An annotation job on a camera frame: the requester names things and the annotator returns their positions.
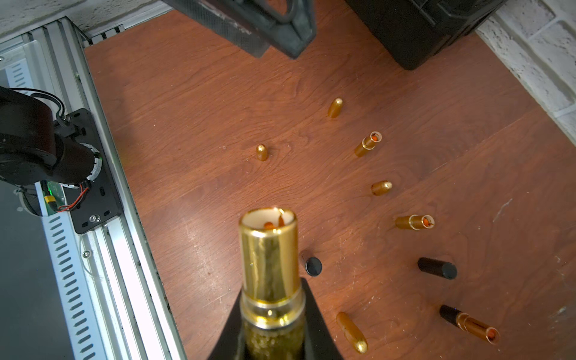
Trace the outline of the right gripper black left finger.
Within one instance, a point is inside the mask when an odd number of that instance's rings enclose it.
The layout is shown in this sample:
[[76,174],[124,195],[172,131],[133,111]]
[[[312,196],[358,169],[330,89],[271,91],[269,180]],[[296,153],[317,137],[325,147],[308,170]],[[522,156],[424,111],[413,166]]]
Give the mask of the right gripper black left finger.
[[243,319],[240,310],[242,292],[239,292],[229,313],[216,345],[208,360],[243,360],[245,359],[245,336]]

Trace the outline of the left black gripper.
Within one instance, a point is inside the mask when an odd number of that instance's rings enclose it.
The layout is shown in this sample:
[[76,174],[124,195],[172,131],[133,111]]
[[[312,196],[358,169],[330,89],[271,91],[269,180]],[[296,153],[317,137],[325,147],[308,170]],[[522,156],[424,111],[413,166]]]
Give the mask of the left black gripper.
[[255,58],[274,47],[297,59],[317,34],[312,1],[288,1],[283,13],[268,1],[165,0],[164,3]]

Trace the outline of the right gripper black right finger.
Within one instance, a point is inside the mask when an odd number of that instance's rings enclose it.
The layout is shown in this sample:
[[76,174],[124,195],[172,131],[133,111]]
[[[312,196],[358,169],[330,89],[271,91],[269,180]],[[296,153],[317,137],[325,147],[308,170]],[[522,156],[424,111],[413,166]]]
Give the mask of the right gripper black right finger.
[[306,304],[304,310],[304,343],[301,359],[304,360],[343,360],[344,357],[332,340],[323,315],[315,301],[311,288],[305,278],[301,277]]

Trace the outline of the black lipstick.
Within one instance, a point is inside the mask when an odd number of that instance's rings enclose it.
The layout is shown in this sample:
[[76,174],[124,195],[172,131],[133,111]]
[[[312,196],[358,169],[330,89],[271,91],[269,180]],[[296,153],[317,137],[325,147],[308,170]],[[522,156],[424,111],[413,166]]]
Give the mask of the black lipstick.
[[496,328],[475,319],[455,307],[443,304],[439,309],[439,315],[461,331],[474,335],[489,344],[496,345],[500,341],[500,333]]
[[323,270],[323,264],[318,257],[316,257],[309,250],[303,250],[298,255],[298,261],[305,272],[311,277],[317,277]]

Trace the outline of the black lipstick cap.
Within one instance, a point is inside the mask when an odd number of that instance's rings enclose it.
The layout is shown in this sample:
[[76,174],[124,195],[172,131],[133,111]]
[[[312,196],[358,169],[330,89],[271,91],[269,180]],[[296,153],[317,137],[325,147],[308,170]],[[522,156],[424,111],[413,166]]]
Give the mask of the black lipstick cap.
[[454,280],[458,276],[458,269],[451,262],[420,257],[417,266],[421,272],[445,278],[447,280]]

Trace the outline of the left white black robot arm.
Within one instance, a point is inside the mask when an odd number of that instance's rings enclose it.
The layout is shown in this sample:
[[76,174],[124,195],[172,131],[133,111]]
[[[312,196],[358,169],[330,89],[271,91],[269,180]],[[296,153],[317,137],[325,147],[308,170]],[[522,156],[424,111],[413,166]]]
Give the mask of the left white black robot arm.
[[[168,1],[171,8],[259,58],[269,47],[298,58],[316,36],[312,1],[288,1],[285,12],[268,1]],[[77,142],[63,102],[47,91],[1,88],[1,180],[82,185],[99,177],[103,158]]]

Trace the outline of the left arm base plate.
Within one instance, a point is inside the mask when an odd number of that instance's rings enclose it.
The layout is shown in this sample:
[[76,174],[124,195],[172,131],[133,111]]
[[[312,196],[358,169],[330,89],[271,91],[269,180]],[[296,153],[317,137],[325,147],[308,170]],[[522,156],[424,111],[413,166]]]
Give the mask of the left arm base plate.
[[87,109],[78,109],[69,113],[68,118],[75,129],[70,138],[89,147],[96,155],[97,164],[100,166],[96,176],[84,181],[83,187],[87,192],[70,211],[73,228],[76,233],[82,235],[122,215],[123,208],[92,114]]

